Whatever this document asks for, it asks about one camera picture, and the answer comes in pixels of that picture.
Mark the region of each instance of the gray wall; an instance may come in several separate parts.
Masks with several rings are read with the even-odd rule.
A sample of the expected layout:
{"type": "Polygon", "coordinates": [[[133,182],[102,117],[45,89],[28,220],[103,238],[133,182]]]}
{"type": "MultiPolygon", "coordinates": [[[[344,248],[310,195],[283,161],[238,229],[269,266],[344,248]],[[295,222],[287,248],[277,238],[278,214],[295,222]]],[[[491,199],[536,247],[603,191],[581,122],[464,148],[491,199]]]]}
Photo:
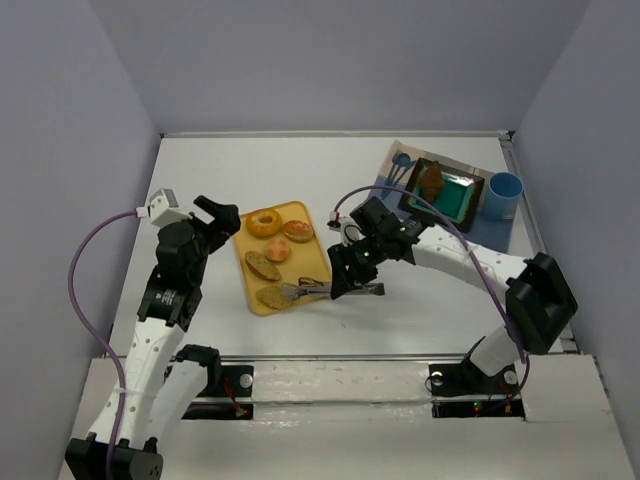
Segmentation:
{"type": "Polygon", "coordinates": [[[593,0],[516,136],[544,241],[580,304],[640,476],[640,3],[593,0]]]}
{"type": "Polygon", "coordinates": [[[587,0],[90,0],[162,131],[515,129],[587,0]]]}
{"type": "MultiPolygon", "coordinates": [[[[158,135],[86,0],[0,2],[0,71],[0,477],[47,480],[96,353],[68,265],[92,227],[143,201],[158,135]]],[[[113,226],[79,267],[103,332],[135,227],[113,226]]]]}

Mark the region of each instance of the yellow tray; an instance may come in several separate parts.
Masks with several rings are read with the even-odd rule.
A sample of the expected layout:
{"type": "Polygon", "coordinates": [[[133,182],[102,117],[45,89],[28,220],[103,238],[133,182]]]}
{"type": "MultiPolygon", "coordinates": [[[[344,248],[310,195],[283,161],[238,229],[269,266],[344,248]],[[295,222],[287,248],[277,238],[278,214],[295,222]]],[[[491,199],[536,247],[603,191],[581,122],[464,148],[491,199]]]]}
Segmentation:
{"type": "MultiPolygon", "coordinates": [[[[270,207],[276,210],[282,217],[282,223],[286,223],[289,220],[302,220],[313,226],[314,231],[316,227],[311,223],[311,217],[307,211],[307,207],[302,202],[288,202],[275,207],[270,207]]],[[[282,312],[284,310],[273,310],[266,305],[260,303],[256,299],[256,292],[261,288],[271,285],[280,285],[282,282],[286,283],[298,283],[300,277],[312,277],[316,280],[323,282],[331,281],[331,270],[327,263],[324,250],[318,241],[317,235],[314,235],[311,240],[306,243],[296,243],[288,240],[282,231],[278,232],[272,237],[256,238],[249,233],[245,226],[245,222],[248,214],[240,216],[242,220],[242,227],[240,231],[233,236],[233,243],[236,246],[236,253],[238,255],[238,261],[240,262],[240,269],[244,277],[244,284],[247,289],[247,300],[249,301],[249,308],[253,313],[258,315],[270,315],[272,313],[282,312]],[[255,250],[260,253],[263,252],[265,244],[272,238],[281,237],[287,240],[291,246],[291,255],[282,263],[276,264],[278,270],[282,274],[282,280],[280,282],[269,282],[256,277],[247,264],[244,261],[245,253],[255,250]]],[[[305,303],[319,300],[323,297],[303,297],[295,302],[295,305],[303,305],[305,303]]]]}

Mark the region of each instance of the tongs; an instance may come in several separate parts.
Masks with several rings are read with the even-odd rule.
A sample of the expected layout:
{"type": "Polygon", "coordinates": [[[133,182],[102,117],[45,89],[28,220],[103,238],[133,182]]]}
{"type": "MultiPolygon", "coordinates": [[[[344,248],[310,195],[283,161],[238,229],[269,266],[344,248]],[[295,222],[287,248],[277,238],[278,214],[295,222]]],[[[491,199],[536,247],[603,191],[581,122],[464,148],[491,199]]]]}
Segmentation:
{"type": "MultiPolygon", "coordinates": [[[[289,300],[298,300],[307,295],[325,297],[331,294],[331,282],[321,282],[311,277],[300,277],[298,285],[283,283],[282,294],[289,300]]],[[[367,283],[351,290],[347,295],[384,295],[384,283],[367,283]]]]}

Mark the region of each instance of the bread slice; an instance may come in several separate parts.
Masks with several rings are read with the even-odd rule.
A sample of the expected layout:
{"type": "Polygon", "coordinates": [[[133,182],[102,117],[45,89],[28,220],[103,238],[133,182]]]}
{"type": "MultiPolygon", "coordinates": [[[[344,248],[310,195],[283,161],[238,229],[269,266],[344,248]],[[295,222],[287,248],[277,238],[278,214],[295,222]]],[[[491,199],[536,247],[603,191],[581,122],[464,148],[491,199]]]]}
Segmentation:
{"type": "Polygon", "coordinates": [[[260,252],[247,252],[244,256],[244,261],[247,262],[249,270],[263,280],[277,282],[282,279],[278,268],[260,252]]]}
{"type": "Polygon", "coordinates": [[[275,310],[284,310],[293,307],[293,302],[282,294],[280,287],[266,287],[256,292],[256,298],[267,307],[275,310]]]}

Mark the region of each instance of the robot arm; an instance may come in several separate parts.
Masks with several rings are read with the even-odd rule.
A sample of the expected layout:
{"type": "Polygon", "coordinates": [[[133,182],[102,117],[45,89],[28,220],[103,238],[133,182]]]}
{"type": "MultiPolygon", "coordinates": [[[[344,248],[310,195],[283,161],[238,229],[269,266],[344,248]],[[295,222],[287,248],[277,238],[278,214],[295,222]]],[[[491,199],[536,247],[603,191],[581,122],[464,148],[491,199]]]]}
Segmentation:
{"type": "MultiPolygon", "coordinates": [[[[377,265],[404,260],[434,268],[485,290],[468,250],[434,223],[415,218],[400,221],[380,199],[372,197],[351,212],[334,213],[329,227],[342,233],[342,243],[329,248],[333,300],[373,281],[377,265]]],[[[517,329],[524,349],[546,354],[577,310],[577,303],[556,261],[544,253],[533,259],[500,254],[469,243],[488,283],[517,329]]],[[[494,377],[518,359],[516,346],[504,326],[480,339],[461,364],[461,381],[469,385],[494,377]]]]}
{"type": "MultiPolygon", "coordinates": [[[[126,390],[120,429],[111,461],[113,478],[159,478],[158,444],[180,419],[191,400],[220,376],[217,350],[188,345],[176,356],[168,379],[167,364],[189,329],[202,299],[200,285],[209,255],[240,229],[238,208],[199,196],[194,204],[213,217],[205,223],[184,213],[171,190],[154,194],[138,217],[160,227],[153,269],[138,309],[131,349],[124,365],[126,390]]],[[[85,439],[69,442],[65,460],[78,480],[105,478],[108,444],[118,402],[114,387],[85,439]]]]}

